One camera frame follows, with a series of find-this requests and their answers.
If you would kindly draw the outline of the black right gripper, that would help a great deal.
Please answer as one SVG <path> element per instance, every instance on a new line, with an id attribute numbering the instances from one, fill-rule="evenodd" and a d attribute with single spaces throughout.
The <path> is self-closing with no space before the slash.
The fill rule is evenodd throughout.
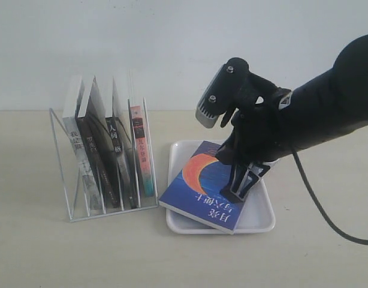
<path id="1" fill-rule="evenodd" d="M 233 130 L 218 149 L 216 158 L 232 164 L 230 178 L 220 195 L 231 203 L 244 202 L 250 190 L 282 157 L 287 145 L 279 123 L 279 102 L 291 94 L 273 82 L 248 71 L 222 123 Z"/>

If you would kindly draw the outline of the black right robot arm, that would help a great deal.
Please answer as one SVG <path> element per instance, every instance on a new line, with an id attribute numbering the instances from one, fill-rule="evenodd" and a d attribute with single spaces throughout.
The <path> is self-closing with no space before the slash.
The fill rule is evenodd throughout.
<path id="1" fill-rule="evenodd" d="M 231 166 L 222 194 L 244 201 L 276 160 L 368 126 L 368 34 L 326 72 L 290 90 L 248 73 L 228 107 L 233 131 L 216 156 Z"/>

